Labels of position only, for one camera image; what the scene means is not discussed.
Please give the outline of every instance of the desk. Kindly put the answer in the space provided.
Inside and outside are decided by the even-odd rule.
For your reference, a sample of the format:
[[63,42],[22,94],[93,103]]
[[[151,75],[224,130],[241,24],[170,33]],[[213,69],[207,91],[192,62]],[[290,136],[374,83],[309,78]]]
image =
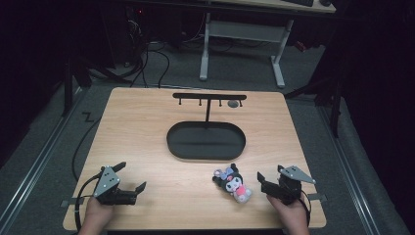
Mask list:
[[[139,6],[152,6],[152,7],[162,7],[162,8],[173,8],[173,9],[182,9],[186,11],[198,11],[198,12],[204,12],[204,13],[218,13],[218,14],[238,14],[238,15],[249,15],[249,16],[259,16],[259,17],[268,17],[270,19],[274,17],[284,17],[289,19],[303,19],[303,20],[313,20],[313,21],[320,21],[320,22],[329,22],[333,24],[341,24],[341,25],[359,25],[366,21],[365,17],[345,17],[345,16],[338,16],[336,14],[333,14],[336,12],[336,8],[331,5],[327,8],[322,7],[318,0],[314,0],[314,6],[312,8],[300,6],[297,4],[292,3],[286,3],[282,2],[281,0],[211,0],[211,4],[206,4],[206,1],[186,1],[186,2],[180,2],[180,1],[168,1],[168,0],[111,0],[112,2],[118,2],[122,4],[129,4],[129,5],[139,5]],[[273,3],[280,3],[280,6],[271,6]],[[342,66],[342,62],[339,61],[339,55],[330,55],[325,58],[327,50],[331,51],[337,51],[339,48],[336,48],[336,46],[333,46],[332,41],[329,42],[329,45],[326,46],[325,53],[322,57],[322,59],[325,59],[325,61],[334,62],[334,64],[338,64],[340,67]],[[350,51],[349,46],[346,46],[346,49],[344,51]],[[205,60],[206,57],[205,53],[202,55],[202,60]],[[279,57],[276,56],[273,60],[273,66],[279,65]],[[320,71],[320,73],[314,73],[313,77],[324,77],[327,76],[325,72],[322,72],[328,68],[323,68],[320,70],[321,66],[320,63],[317,66],[316,70]],[[200,78],[203,78],[203,71],[205,69],[201,66],[201,76]],[[334,80],[332,83],[335,85],[335,88],[333,88],[331,85],[328,87],[326,86],[330,80]],[[305,87],[302,87],[301,89],[298,89],[296,91],[293,91],[286,95],[286,98],[293,98],[298,96],[299,94],[307,91],[312,90],[314,87],[321,87],[323,86],[323,89],[326,91],[319,91],[317,98],[320,96],[321,93],[321,99],[316,98],[315,102],[317,105],[322,104],[328,104],[332,103],[331,94],[334,94],[335,97],[335,103],[333,106],[332,114],[331,114],[331,127],[332,130],[337,136],[337,119],[339,118],[339,108],[340,108],[340,97],[341,97],[341,87],[342,82],[341,79],[335,78],[327,78],[323,82],[316,82],[316,84],[310,84]]]
[[[288,3],[280,0],[211,0],[209,4],[231,3],[239,5],[248,5],[256,7],[268,7],[294,11],[314,12],[314,13],[335,13],[336,8],[333,5],[324,7],[318,0],[314,0],[312,7],[304,7],[298,4]],[[202,55],[200,80],[208,79],[208,41],[211,36],[239,38],[257,41],[266,41],[278,43],[275,56],[271,57],[271,65],[274,70],[277,86],[285,87],[283,74],[280,68],[280,59],[283,54],[291,28],[294,21],[289,20],[285,26],[269,26],[250,23],[229,23],[223,21],[211,21],[210,14],[207,14],[205,26],[205,47]]]
[[[174,92],[245,94],[243,107],[219,107],[212,101],[210,119],[239,126],[246,135],[244,152],[232,162],[183,161],[168,150],[166,134],[177,122],[204,120],[206,102],[178,100]],[[276,211],[260,192],[256,173],[277,182],[277,166],[297,165],[310,175],[284,96],[277,92],[207,91],[116,88],[109,99],[74,196],[102,165],[127,162],[117,173],[122,190],[134,190],[147,181],[135,206],[116,206],[109,230],[155,229],[266,229],[281,228]],[[244,183],[253,190],[246,204],[212,182],[213,171],[235,163]],[[312,184],[303,183],[307,194]],[[95,183],[84,190],[90,195]],[[320,202],[312,201],[310,227],[326,224]],[[81,220],[85,206],[80,207]],[[73,207],[64,228],[75,230]]]

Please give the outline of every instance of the human hand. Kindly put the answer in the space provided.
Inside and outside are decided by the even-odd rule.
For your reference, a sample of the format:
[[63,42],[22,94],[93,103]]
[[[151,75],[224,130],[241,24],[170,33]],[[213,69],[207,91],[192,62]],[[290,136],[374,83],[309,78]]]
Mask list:
[[94,197],[89,198],[85,219],[78,235],[98,235],[114,215],[114,206],[101,205]]
[[298,200],[286,206],[281,200],[272,196],[266,195],[266,198],[278,212],[281,222],[286,226],[290,235],[309,235],[307,216],[304,207]]

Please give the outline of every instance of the kuromi plush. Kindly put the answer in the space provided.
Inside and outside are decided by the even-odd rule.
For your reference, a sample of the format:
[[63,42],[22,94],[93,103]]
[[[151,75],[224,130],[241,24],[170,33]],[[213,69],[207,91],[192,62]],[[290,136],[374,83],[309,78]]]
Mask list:
[[246,203],[251,197],[252,191],[245,186],[235,164],[231,164],[225,171],[215,170],[212,180],[225,192],[230,193],[238,203]]

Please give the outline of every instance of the gray carpet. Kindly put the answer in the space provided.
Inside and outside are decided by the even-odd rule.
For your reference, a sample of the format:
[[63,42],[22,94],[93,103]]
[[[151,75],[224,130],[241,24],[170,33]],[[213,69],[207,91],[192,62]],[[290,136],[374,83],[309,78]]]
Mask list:
[[[198,44],[187,44],[181,50],[163,47],[169,58],[169,68],[163,77],[162,88],[170,86],[194,87],[205,89],[276,91],[288,93],[308,83],[324,48],[310,49],[301,53],[296,48],[288,47],[281,60],[282,73],[285,76],[286,88],[279,89],[273,76],[269,58],[255,53],[244,54],[246,47],[233,47],[226,52],[226,47],[217,46],[210,53],[208,80],[199,81],[201,48]],[[264,45],[262,51],[268,52],[272,45]],[[161,48],[160,44],[152,45],[153,49]],[[156,86],[167,66],[166,58],[155,52],[149,53],[149,61],[145,68],[146,82]],[[119,68],[115,72],[128,69]],[[71,197],[76,181],[71,173],[71,161],[75,156],[75,172],[81,172],[82,165],[93,141],[96,126],[80,142],[103,113],[109,95],[114,87],[123,86],[110,80],[94,79],[88,90],[77,95],[78,103],[65,124],[60,137],[48,152],[44,168],[39,177],[34,179],[34,187],[23,200],[22,207],[12,217],[13,223],[4,231],[5,234],[71,234],[64,230],[62,223],[67,208],[61,207],[62,200]],[[142,76],[138,77],[135,86],[143,87]],[[300,96],[288,100],[288,106],[299,135],[306,160],[313,177],[317,181],[317,191],[326,196],[323,209],[327,217],[327,225],[314,229],[312,234],[409,234],[404,223],[395,212],[386,190],[379,181],[376,172],[370,165],[358,135],[349,119],[345,102],[342,102],[342,115],[339,121],[339,139],[333,139],[327,128],[324,116],[329,108],[315,107],[312,96]],[[55,94],[47,108],[32,123],[30,131],[13,154],[7,164],[0,170],[2,185],[0,195],[0,211],[4,212],[20,189],[30,167],[42,153],[54,128],[62,121],[64,89]],[[350,183],[345,176],[339,153],[344,154],[348,166],[361,189],[361,196],[373,215],[377,231],[368,232],[364,217],[356,208]]]

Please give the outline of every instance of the dark background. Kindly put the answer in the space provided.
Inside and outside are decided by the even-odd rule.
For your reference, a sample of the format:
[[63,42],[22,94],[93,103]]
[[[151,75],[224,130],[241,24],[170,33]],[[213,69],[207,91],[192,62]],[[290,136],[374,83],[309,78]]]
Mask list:
[[[353,60],[348,61],[342,94],[373,167],[397,211],[410,231],[415,232],[415,214],[409,206],[414,182],[410,163],[415,144],[412,137],[414,3],[338,0],[334,4],[339,16],[364,16],[366,21],[359,25],[343,25],[336,30],[330,23],[297,21],[289,45],[297,41],[307,47],[331,43],[310,83],[336,76],[341,66],[338,61],[352,51]],[[122,17],[122,8],[111,7]],[[193,35],[198,25],[190,24],[200,21],[200,14],[196,13],[163,10],[163,14],[156,15],[155,12],[160,13],[154,9],[146,11],[152,22],[148,28],[157,38],[177,47],[184,39],[181,30]],[[131,46],[124,33],[128,29],[118,27],[122,23],[117,19],[120,18],[112,15],[108,8],[99,9],[94,4],[45,0],[2,3],[1,165],[62,83],[68,57],[81,54],[105,67],[130,59],[130,48],[122,47]]]

